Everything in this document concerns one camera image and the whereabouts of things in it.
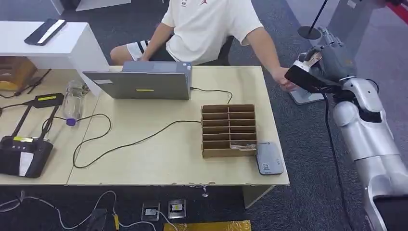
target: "shorts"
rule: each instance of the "shorts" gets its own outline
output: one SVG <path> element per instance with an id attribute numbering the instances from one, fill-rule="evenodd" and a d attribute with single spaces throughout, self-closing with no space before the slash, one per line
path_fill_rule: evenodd
<path id="1" fill-rule="evenodd" d="M 126 44 L 127 50 L 129 51 L 130 55 L 132 56 L 133 60 L 138 60 L 142 57 L 144 51 L 146 50 L 147 46 L 149 45 L 150 40 L 144 40 L 140 42 L 133 42 Z M 174 62 L 174 58 L 167 52 L 166 50 L 166 43 L 159 47 L 156 52 L 151 56 L 149 61 L 167 61 L 167 62 Z"/>

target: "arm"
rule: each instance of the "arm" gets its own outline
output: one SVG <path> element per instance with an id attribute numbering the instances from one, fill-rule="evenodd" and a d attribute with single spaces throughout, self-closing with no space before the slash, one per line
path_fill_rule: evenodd
<path id="1" fill-rule="evenodd" d="M 263 27 L 258 27 L 251 31 L 246 38 L 252 46 L 255 55 L 281 88 L 284 90 L 293 90 L 296 88 L 296 85 L 285 78 L 288 69 L 281 67 L 275 44 L 268 32 Z"/>
<path id="2" fill-rule="evenodd" d="M 173 27 L 167 26 L 164 23 L 160 23 L 159 26 L 156 28 L 152 39 L 150 40 L 149 45 L 146 48 L 146 51 L 143 53 L 141 57 L 141 61 L 148 61 L 151 56 L 156 52 L 156 50 L 163 45 L 170 37 L 171 32 L 173 31 Z"/>

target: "yellow mat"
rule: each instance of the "yellow mat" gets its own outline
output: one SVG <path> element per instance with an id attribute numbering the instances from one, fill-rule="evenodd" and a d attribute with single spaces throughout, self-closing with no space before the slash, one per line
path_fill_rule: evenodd
<path id="1" fill-rule="evenodd" d="M 178 231 L 251 231 L 251 222 L 249 220 L 174 225 Z M 165 224 L 164 231 L 176 230 L 170 224 Z"/>

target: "plastic water bottle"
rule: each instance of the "plastic water bottle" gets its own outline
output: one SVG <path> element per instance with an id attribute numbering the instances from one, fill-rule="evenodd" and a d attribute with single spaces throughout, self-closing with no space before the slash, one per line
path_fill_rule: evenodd
<path id="1" fill-rule="evenodd" d="M 77 120 L 81 118 L 82 111 L 82 86 L 83 83 L 78 80 L 72 80 L 68 83 L 64 99 L 64 117 L 68 126 L 75 126 Z"/>

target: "bottle cap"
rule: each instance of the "bottle cap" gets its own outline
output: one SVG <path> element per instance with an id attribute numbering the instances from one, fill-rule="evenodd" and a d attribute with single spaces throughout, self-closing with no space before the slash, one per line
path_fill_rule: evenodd
<path id="1" fill-rule="evenodd" d="M 75 126 L 75 124 L 77 124 L 77 121 L 74 118 L 70 118 L 66 120 L 66 124 L 68 126 Z"/>

